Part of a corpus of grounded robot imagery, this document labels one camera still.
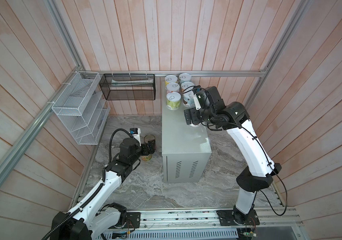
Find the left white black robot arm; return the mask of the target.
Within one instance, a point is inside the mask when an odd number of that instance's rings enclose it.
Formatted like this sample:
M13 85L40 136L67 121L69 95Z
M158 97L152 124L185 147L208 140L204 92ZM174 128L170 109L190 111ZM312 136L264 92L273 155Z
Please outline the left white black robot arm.
M110 227L127 225L126 208L110 204L103 212L103 204L139 166L140 158L155 152L156 141L141 144L136 138L126 138L111 162L104 168L102 177L94 188L67 213L59 212L52 221L45 240L96 240Z

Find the yellow can pull-tab lid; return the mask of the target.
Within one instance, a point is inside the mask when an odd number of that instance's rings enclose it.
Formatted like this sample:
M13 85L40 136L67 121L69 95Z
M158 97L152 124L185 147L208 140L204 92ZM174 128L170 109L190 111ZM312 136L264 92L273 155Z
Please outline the yellow can pull-tab lid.
M167 86L168 84L172 84L172 83L177 83L178 82L178 77L175 76L175 75L167 75L165 78L164 78L164 81L165 81L165 85Z

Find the pink can pull-tab lid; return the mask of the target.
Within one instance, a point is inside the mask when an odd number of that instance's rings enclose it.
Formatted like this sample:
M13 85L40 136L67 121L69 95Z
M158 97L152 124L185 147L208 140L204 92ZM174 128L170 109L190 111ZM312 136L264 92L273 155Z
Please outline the pink can pull-tab lid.
M178 83L169 83L165 88L167 93L180 93L180 85Z

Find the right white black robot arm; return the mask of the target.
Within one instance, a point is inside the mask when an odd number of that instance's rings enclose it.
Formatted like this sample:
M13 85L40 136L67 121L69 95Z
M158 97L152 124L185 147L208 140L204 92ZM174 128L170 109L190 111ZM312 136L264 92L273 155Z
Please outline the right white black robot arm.
M242 103L225 105L216 87L193 86L186 88L184 93L192 94L195 104L184 111L187 125L202 125L213 132L226 131L247 162L247 167L237 177L240 191L230 218L237 225L245 225L255 207L257 193L270 187L282 166L274 163L266 153Z

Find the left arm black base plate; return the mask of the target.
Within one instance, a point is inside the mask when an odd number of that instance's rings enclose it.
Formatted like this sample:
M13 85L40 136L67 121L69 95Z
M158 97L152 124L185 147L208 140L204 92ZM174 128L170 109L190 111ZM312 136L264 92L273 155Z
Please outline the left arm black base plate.
M118 226L125 229L137 229L140 226L140 218L140 212L123 212L120 215Z

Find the dark can with brown lid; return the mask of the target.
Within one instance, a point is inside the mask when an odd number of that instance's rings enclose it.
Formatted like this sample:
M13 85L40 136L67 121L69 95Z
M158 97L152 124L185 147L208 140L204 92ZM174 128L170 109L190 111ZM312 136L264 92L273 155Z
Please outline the dark can with brown lid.
M146 135L144 137L144 142L149 146L153 146L154 148L156 148L156 138L154 135Z

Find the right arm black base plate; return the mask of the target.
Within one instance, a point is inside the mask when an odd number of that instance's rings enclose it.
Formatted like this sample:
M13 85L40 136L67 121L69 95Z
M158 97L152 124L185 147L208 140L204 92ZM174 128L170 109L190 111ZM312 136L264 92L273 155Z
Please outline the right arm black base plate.
M251 210L248 215L243 213L234 213L234 210L216 211L221 226L258 226L260 220L255 210Z

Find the tall can white plastic lid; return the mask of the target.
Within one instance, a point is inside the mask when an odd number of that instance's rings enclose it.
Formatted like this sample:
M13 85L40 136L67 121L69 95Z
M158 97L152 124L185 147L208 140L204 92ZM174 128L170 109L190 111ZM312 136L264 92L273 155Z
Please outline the tall can white plastic lid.
M152 154L146 155L146 156L141 156L141 160L144 162L148 162L152 159Z

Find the orange can pull-tab lid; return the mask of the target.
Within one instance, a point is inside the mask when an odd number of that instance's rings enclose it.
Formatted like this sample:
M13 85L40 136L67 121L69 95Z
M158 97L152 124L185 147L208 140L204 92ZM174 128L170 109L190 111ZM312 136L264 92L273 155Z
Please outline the orange can pull-tab lid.
M181 83L181 91L184 92L185 90L191 90L195 84L193 82L183 82Z

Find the green white can pull-tab lid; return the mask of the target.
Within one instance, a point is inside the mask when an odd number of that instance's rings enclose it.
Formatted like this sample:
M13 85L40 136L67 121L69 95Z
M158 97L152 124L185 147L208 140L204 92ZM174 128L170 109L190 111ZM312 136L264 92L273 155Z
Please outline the green white can pull-tab lid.
M188 73L182 73L179 75L179 83L183 84L185 82L190 82L192 80L192 76Z

